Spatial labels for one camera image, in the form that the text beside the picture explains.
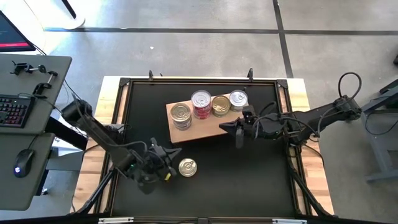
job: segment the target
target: can lid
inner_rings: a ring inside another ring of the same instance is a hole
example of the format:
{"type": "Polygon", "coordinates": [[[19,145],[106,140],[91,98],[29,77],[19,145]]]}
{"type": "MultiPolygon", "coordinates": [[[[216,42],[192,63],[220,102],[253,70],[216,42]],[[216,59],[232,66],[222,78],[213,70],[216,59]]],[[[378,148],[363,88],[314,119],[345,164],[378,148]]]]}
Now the can lid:
{"type": "Polygon", "coordinates": [[[228,97],[222,95],[214,97],[212,105],[213,109],[217,112],[228,111],[229,107],[231,107],[228,97]]]}
{"type": "Polygon", "coordinates": [[[176,103],[172,107],[170,114],[174,121],[186,121],[191,117],[191,109],[185,103],[176,103]]]}
{"type": "Polygon", "coordinates": [[[248,102],[248,96],[242,90],[234,90],[229,95],[229,100],[234,106],[244,106],[248,102]]]}
{"type": "Polygon", "coordinates": [[[183,159],[178,166],[178,170],[184,177],[191,177],[197,172],[198,166],[193,159],[183,159]]]}
{"type": "Polygon", "coordinates": [[[198,90],[192,94],[191,101],[196,107],[203,108],[210,104],[211,95],[205,90],[198,90]]]}

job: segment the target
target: computer mouse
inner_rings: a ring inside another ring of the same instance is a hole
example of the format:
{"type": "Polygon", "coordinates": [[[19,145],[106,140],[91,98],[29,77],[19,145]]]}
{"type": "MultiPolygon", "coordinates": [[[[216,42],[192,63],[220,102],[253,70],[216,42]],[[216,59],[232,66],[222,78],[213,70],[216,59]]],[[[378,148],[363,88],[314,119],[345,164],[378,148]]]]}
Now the computer mouse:
{"type": "Polygon", "coordinates": [[[21,178],[29,174],[34,152],[33,149],[24,149],[18,153],[14,164],[14,175],[16,177],[21,178]]]}

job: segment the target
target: monitor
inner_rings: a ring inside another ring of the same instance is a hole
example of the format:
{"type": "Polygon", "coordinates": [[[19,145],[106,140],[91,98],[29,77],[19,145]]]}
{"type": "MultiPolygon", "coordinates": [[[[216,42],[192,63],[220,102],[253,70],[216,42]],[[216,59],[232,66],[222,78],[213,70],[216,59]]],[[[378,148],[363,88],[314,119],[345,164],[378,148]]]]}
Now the monitor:
{"type": "Polygon", "coordinates": [[[34,51],[36,48],[0,11],[0,52],[34,51]]]}

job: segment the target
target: black table surface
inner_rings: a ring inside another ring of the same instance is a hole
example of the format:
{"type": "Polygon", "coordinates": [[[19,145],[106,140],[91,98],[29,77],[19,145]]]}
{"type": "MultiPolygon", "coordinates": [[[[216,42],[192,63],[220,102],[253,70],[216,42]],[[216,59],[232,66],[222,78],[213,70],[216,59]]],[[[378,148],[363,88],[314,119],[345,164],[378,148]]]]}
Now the black table surface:
{"type": "Polygon", "coordinates": [[[259,111],[277,99],[272,85],[138,84],[132,87],[125,142],[155,137],[163,147],[182,147],[198,164],[193,177],[178,176],[144,195],[130,179],[118,178],[112,216],[134,217],[292,217],[294,204],[282,141],[246,141],[236,149],[227,134],[172,145],[165,105],[189,100],[196,90],[211,95],[247,87],[259,111]]]}

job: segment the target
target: concrete floor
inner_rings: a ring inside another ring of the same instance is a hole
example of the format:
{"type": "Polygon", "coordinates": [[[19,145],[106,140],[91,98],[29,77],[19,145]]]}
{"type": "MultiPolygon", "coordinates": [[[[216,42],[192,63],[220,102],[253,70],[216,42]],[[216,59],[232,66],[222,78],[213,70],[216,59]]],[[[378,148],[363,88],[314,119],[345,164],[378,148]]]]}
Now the concrete floor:
{"type": "MultiPolygon", "coordinates": [[[[90,0],[81,3],[88,27],[277,29],[272,0],[161,1],[90,0]]],[[[283,0],[284,29],[398,30],[395,0],[283,0]]],[[[47,32],[51,55],[73,58],[67,80],[95,106],[105,75],[286,77],[278,34],[175,34],[47,32]]],[[[363,105],[395,80],[396,35],[286,35],[294,78],[304,78],[311,107],[338,97],[341,74],[362,76],[356,101],[363,105]]],[[[343,92],[357,87],[347,77],[343,92]]],[[[64,91],[57,105],[67,104],[64,91]]],[[[398,223],[398,181],[368,184],[364,176],[378,171],[359,121],[335,123],[322,132],[321,152],[335,213],[343,218],[398,223]]],[[[26,212],[0,212],[2,219],[61,215],[69,211],[77,173],[51,172],[50,195],[36,197],[26,212]]]]}

